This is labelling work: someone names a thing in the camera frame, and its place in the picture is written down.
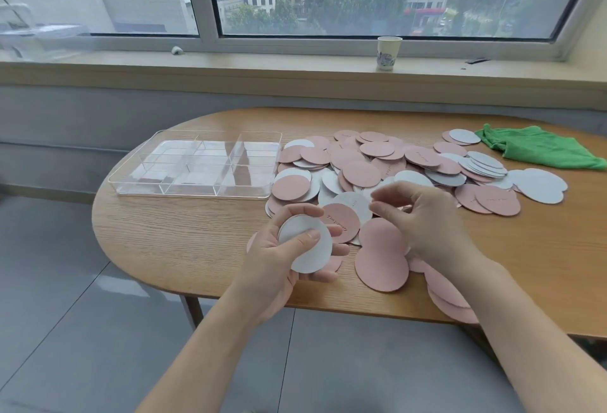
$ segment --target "gray tile floor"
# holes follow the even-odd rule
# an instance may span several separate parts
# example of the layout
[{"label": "gray tile floor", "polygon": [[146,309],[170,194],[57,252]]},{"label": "gray tile floor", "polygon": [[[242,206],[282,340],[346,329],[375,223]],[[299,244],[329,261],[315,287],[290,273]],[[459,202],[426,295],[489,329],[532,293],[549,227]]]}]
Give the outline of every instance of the gray tile floor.
[{"label": "gray tile floor", "polygon": [[[88,205],[0,199],[0,413],[132,412],[190,334],[176,295],[109,263]],[[523,411],[454,327],[292,309],[239,363],[222,412],[247,409]]]}]

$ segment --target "clear plastic box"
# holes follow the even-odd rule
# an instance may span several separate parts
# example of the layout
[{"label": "clear plastic box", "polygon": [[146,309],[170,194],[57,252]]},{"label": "clear plastic box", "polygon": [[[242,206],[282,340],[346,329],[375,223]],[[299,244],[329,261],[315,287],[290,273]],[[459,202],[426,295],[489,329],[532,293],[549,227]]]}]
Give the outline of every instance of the clear plastic box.
[{"label": "clear plastic box", "polygon": [[162,130],[109,177],[120,195],[270,195],[282,134],[279,132]]}]

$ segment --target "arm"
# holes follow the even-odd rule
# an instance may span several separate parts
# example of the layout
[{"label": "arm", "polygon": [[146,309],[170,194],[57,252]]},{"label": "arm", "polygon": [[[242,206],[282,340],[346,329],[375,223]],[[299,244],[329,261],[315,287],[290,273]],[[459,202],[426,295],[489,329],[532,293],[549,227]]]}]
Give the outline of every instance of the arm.
[{"label": "arm", "polygon": [[[315,231],[278,245],[278,231],[298,214],[322,216],[309,203],[288,205],[257,234],[232,284],[193,333],[175,361],[137,408],[137,413],[215,413],[255,327],[284,307],[298,279],[332,282],[335,272],[298,274],[291,264],[318,242]],[[332,236],[339,226],[328,226]],[[333,244],[333,255],[349,252]]]},{"label": "arm", "polygon": [[[408,183],[387,185],[372,196],[371,210],[396,225],[412,250],[464,295],[527,412],[607,410],[607,372],[501,265],[478,251],[450,196]],[[411,213],[395,208],[409,203]]]}]

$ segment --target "person's left hand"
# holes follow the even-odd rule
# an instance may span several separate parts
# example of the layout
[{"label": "person's left hand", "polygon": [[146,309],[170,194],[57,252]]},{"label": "person's left hand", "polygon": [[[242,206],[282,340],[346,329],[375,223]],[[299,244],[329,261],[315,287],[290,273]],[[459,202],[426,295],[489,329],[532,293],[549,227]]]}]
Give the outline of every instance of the person's left hand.
[{"label": "person's left hand", "polygon": [[[311,203],[287,205],[255,236],[253,245],[230,286],[230,292],[244,306],[250,307],[250,312],[255,314],[258,323],[265,322],[284,307],[298,279],[319,282],[334,282],[338,279],[336,272],[322,269],[312,274],[300,274],[291,270],[293,261],[316,245],[320,235],[318,232],[302,233],[278,245],[278,231],[290,217],[320,217],[323,214],[322,207]],[[331,236],[342,233],[337,225],[327,227]],[[350,246],[333,244],[332,255],[344,256],[349,252]]]}]

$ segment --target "green towel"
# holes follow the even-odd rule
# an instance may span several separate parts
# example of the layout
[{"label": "green towel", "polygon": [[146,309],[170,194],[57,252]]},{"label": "green towel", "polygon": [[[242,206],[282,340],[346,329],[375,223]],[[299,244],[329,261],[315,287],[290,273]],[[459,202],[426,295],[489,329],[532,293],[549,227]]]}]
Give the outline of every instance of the green towel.
[{"label": "green towel", "polygon": [[536,125],[523,129],[492,129],[485,124],[475,133],[489,148],[503,151],[506,159],[557,168],[607,168],[607,161],[594,156],[575,138],[561,137]]}]

